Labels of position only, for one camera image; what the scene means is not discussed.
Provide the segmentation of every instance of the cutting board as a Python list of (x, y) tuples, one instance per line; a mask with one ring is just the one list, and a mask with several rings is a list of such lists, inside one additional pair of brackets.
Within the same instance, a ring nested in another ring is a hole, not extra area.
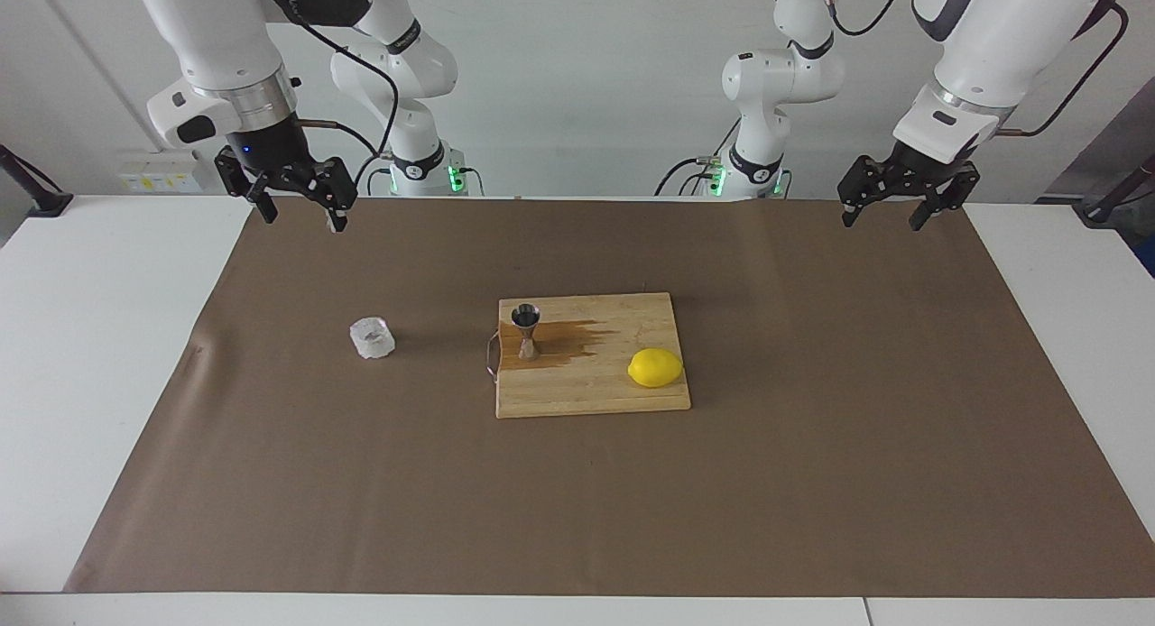
[[(534, 333), (541, 351), (536, 360), (517, 356), (521, 331), (511, 318), (521, 304), (542, 312)], [(685, 372), (656, 389), (640, 386), (626, 372), (642, 349), (666, 349), (681, 358), (668, 292), (502, 299), (498, 338), (499, 418), (690, 409)]]

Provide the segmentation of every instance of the yellow lemon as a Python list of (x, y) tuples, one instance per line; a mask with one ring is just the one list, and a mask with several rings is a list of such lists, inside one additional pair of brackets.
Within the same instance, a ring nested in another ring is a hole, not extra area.
[(681, 360), (665, 349), (642, 349), (626, 372), (642, 387), (665, 387), (681, 375)]

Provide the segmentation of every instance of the table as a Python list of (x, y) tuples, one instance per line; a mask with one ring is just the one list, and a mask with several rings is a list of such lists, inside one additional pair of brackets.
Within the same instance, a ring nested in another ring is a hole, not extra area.
[[(1155, 281), (1113, 232), (1086, 230), (1067, 208), (967, 213), (1155, 534)], [(247, 215), (224, 198), (91, 195), (61, 218), (27, 222), (0, 251), (0, 588), (62, 587)], [(1128, 625), (1155, 624), (1155, 599), (0, 597), (0, 623), (132, 624), (157, 612), (237, 623), (1065, 624), (1051, 620), (1059, 616)]]

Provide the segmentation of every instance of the metal jigger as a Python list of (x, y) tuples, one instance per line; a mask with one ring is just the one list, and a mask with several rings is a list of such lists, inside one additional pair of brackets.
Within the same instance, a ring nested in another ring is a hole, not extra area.
[(513, 326), (517, 327), (517, 330), (521, 331), (521, 351), (517, 352), (519, 358), (536, 360), (541, 353), (537, 351), (537, 344), (534, 343), (534, 329), (537, 327), (538, 320), (542, 319), (542, 312), (532, 304), (522, 304), (514, 308), (511, 319), (513, 320)]

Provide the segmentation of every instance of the brown mat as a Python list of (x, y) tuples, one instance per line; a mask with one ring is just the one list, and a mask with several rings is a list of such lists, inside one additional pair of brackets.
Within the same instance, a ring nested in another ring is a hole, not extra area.
[[(249, 218), (67, 589), (1155, 595), (966, 216), (358, 202)], [(688, 412), (497, 420), (499, 299), (669, 290)], [(380, 314), (397, 351), (348, 337)]]

